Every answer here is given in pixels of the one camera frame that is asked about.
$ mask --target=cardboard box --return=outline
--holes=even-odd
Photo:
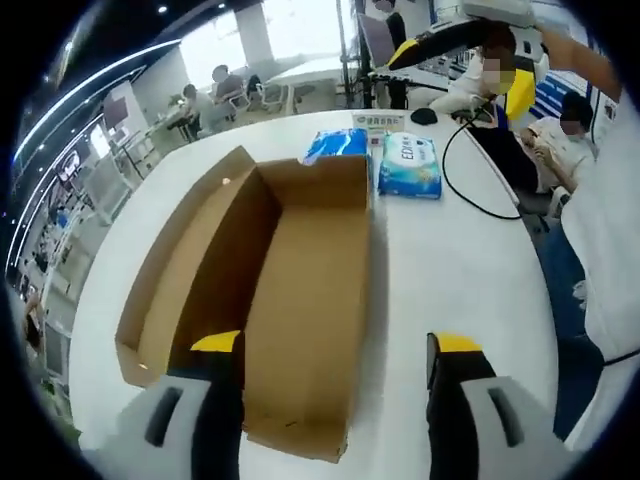
[[[255,164],[238,148],[162,229],[116,334],[124,379],[189,368],[204,336],[245,331],[249,439],[337,462],[367,305],[366,158]]]

